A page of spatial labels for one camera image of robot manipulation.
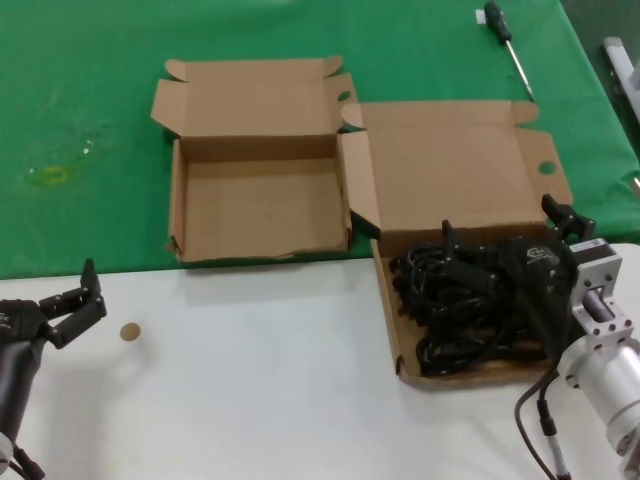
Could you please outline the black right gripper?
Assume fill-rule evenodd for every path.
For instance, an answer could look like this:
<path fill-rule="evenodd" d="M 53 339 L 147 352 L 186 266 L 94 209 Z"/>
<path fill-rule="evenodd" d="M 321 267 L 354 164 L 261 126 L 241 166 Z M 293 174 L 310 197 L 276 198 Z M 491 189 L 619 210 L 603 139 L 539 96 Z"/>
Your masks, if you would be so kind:
<path fill-rule="evenodd" d="M 567 241 L 593 239 L 596 223 L 550 194 L 542 196 L 541 208 L 551 233 L 515 237 L 497 247 L 463 247 L 455 228 L 444 220 L 443 272 L 472 290 L 495 291 L 494 299 L 511 309 L 557 361 L 568 343 L 569 296 L 576 276 Z"/>

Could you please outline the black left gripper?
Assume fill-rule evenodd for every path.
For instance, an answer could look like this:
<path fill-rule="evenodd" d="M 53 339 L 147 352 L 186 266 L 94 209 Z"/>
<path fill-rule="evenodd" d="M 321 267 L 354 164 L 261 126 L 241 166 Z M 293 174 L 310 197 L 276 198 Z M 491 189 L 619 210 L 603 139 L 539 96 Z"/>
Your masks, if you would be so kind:
<path fill-rule="evenodd" d="M 80 286 L 41 300 L 1 301 L 1 345 L 48 340 L 65 348 L 107 315 L 92 259 L 85 261 Z M 61 321 L 51 326 L 49 321 Z"/>

